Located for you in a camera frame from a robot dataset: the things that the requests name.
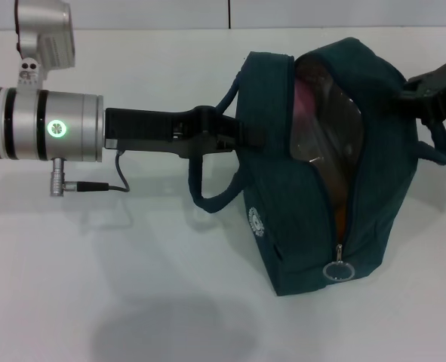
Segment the zipper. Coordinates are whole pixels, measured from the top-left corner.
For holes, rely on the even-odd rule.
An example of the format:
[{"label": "zipper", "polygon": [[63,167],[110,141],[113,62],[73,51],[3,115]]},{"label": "zipper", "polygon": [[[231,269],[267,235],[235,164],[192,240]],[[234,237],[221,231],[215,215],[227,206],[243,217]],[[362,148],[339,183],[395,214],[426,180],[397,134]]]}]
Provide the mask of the zipper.
[{"label": "zipper", "polygon": [[[361,110],[357,105],[358,112],[360,113],[360,119],[362,128],[364,130],[363,139],[361,143],[360,153],[358,155],[358,160],[356,164],[356,172],[352,180],[352,184],[349,187],[349,194],[347,196],[347,202],[346,202],[346,224],[345,224],[345,233],[343,234],[343,238],[339,240],[339,238],[336,236],[335,240],[337,242],[337,245],[335,247],[334,251],[334,261],[329,262],[323,269],[323,274],[327,279],[330,279],[333,282],[341,283],[344,281],[350,281],[355,277],[355,268],[352,264],[349,262],[343,261],[343,247],[348,246],[350,235],[352,234],[353,229],[353,217],[354,217],[354,205],[353,201],[355,199],[355,190],[357,181],[360,178],[360,172],[361,172],[361,162],[363,159],[363,155],[365,153],[366,145],[367,145],[367,130],[366,125],[364,123],[364,117],[361,114]],[[331,275],[331,270],[338,271],[338,273],[341,273],[342,276],[335,276]]]},{"label": "zipper", "polygon": [[[288,58],[288,88],[287,88],[287,120],[286,120],[286,130],[285,130],[285,150],[286,150],[286,156],[289,159],[294,160],[291,157],[291,127],[293,124],[293,111],[294,111],[294,86],[295,86],[295,69],[296,69],[296,62],[293,57]],[[313,173],[315,174],[315,177],[318,179],[317,185],[320,188],[320,192],[324,197],[324,202],[326,203],[327,209],[328,209],[328,225],[330,226],[330,238],[332,240],[337,240],[337,223],[335,220],[335,217],[332,216],[332,206],[330,201],[330,195],[328,194],[327,186],[325,185],[325,181],[323,180],[320,172],[318,171],[318,168],[312,164],[310,161],[302,161],[305,164],[308,164]]]}]

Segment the cable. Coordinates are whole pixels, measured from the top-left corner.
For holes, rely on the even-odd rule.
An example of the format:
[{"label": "cable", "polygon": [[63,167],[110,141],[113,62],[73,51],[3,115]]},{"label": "cable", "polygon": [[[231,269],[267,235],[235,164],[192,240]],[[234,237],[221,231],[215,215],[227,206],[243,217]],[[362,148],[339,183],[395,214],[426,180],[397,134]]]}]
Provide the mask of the cable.
[{"label": "cable", "polygon": [[131,187],[129,186],[129,183],[124,177],[124,174],[122,173],[122,170],[120,169],[119,159],[120,156],[124,154],[125,151],[117,151],[117,155],[115,157],[115,169],[117,170],[118,176],[120,177],[121,181],[124,183],[125,188],[118,187],[118,186],[109,186],[109,190],[113,191],[120,191],[120,192],[130,192]]},{"label": "cable", "polygon": [[129,192],[131,190],[131,187],[129,186],[129,183],[124,177],[124,174],[122,173],[120,169],[119,159],[120,156],[124,154],[125,151],[117,151],[117,155],[115,157],[115,169],[117,170],[117,173],[124,183],[125,188],[118,187],[118,186],[111,186],[108,183],[90,183],[87,181],[78,181],[78,182],[66,182],[63,184],[63,190],[67,192],[99,192],[99,191],[120,191],[120,192]]}]

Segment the white wall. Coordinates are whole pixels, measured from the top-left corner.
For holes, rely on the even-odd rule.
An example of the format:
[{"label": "white wall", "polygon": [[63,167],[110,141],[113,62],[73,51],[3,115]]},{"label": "white wall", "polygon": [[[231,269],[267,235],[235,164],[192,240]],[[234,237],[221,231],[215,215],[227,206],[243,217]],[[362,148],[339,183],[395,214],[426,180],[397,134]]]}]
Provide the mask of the white wall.
[{"label": "white wall", "polygon": [[446,0],[232,0],[233,28],[446,26]]},{"label": "white wall", "polygon": [[[227,0],[68,0],[76,29],[224,29]],[[14,0],[0,0],[0,29],[14,28]]]},{"label": "white wall", "polygon": [[[227,0],[68,0],[76,29],[225,29]],[[14,0],[0,0],[13,29]],[[231,0],[233,28],[446,26],[446,0]]]}]

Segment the bag logo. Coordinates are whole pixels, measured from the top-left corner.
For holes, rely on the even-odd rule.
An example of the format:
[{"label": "bag logo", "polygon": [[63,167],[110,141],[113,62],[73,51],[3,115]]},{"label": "bag logo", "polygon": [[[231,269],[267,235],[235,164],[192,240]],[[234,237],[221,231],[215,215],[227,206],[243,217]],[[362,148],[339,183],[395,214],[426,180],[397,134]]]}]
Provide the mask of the bag logo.
[{"label": "bag logo", "polygon": [[260,215],[254,207],[250,209],[248,219],[250,220],[253,233],[261,238],[265,234],[265,226],[261,222]]}]

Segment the silver cylindrical joint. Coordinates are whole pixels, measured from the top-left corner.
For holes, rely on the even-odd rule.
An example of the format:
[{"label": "silver cylindrical joint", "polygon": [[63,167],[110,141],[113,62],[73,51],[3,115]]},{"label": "silver cylindrical joint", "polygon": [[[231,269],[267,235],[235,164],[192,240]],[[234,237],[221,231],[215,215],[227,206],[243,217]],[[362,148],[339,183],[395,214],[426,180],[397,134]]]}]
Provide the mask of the silver cylindrical joint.
[{"label": "silver cylindrical joint", "polygon": [[102,161],[103,98],[0,88],[0,158]]},{"label": "silver cylindrical joint", "polygon": [[63,159],[55,158],[53,160],[54,169],[51,171],[50,196],[63,196],[63,183],[65,182],[65,172],[63,169]]}]

